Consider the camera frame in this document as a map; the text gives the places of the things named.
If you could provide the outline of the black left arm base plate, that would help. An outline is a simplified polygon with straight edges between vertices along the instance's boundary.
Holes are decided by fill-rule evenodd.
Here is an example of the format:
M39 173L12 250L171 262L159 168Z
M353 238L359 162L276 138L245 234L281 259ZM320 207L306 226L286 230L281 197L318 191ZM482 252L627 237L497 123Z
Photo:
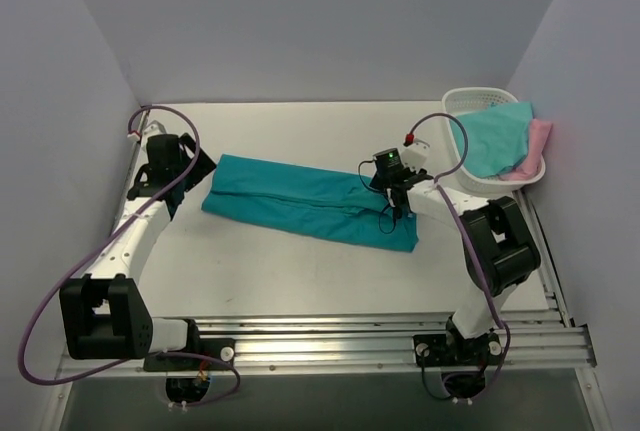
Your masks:
M144 360L146 372L227 371L234 365L236 340L230 337L205 338L188 345L180 353L193 357L149 356Z

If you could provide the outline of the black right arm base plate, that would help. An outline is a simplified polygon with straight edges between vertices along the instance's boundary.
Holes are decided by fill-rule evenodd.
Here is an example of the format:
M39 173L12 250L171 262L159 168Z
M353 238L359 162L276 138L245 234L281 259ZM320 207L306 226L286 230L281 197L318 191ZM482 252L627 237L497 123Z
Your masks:
M497 366L503 357L495 333L474 339L455 338L450 333L417 334L412 341L416 365L425 368Z

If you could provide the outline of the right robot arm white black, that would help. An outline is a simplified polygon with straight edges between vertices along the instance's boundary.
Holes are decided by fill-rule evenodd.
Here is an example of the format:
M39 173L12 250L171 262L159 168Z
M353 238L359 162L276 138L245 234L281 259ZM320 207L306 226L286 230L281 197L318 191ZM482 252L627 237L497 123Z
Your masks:
M500 311L507 298L541 264L541 256L516 201L474 196L440 184L422 168L426 155L387 149L373 155L371 189L382 195L393 223L421 216L460 234L472 281L463 303L449 319L444 351L455 363L480 351L480 336L503 329Z

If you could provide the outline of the teal t shirt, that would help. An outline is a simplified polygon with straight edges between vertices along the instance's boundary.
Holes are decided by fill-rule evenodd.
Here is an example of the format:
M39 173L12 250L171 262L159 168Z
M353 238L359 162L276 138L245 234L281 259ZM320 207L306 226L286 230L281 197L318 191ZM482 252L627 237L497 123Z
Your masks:
M205 213L302 236L411 253L417 219L394 218L356 174L224 154Z

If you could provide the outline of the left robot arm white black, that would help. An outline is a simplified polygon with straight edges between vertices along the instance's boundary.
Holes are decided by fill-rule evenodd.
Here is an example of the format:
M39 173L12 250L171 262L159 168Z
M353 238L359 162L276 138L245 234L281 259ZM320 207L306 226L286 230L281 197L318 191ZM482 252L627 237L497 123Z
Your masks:
M202 356L194 323L152 316L138 282L185 194L216 164L187 133L151 136L145 152L147 161L126 195L119 235L59 291L67 349L76 360L143 359L165 352L177 369L190 370Z

